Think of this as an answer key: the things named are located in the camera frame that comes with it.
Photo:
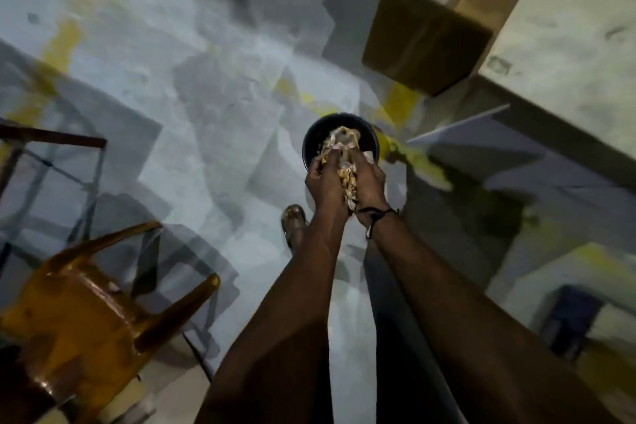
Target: wooden chair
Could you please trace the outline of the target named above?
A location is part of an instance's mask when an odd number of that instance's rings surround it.
[[[91,262],[103,248],[160,226],[144,223],[59,252],[34,273],[0,320],[0,331],[20,346],[31,381],[57,404],[75,396],[76,424],[94,422],[220,285],[210,275],[151,315]],[[1,420],[12,422],[11,416]]]

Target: bracelet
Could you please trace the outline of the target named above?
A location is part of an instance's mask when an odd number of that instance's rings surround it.
[[[399,210],[395,211],[393,208],[389,208],[388,210],[379,210],[377,208],[369,206],[368,208],[363,208],[361,210],[356,211],[356,213],[370,213],[371,214],[371,224],[366,229],[366,234],[364,235],[366,237],[366,239],[371,239],[371,233],[373,232],[373,226],[378,221],[383,219],[386,215],[388,215],[389,213],[395,213],[396,215],[399,215]]]

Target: black bowl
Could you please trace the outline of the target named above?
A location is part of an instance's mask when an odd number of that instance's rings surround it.
[[[360,131],[360,140],[358,141],[360,150],[371,151],[373,153],[373,159],[376,163],[378,162],[380,158],[380,144],[378,143],[378,137],[375,135],[371,124],[355,114],[339,112],[321,117],[307,130],[305,139],[303,140],[303,162],[307,169],[309,169],[312,160],[320,153],[322,143],[327,139],[329,133],[340,126],[345,126],[350,130]]]

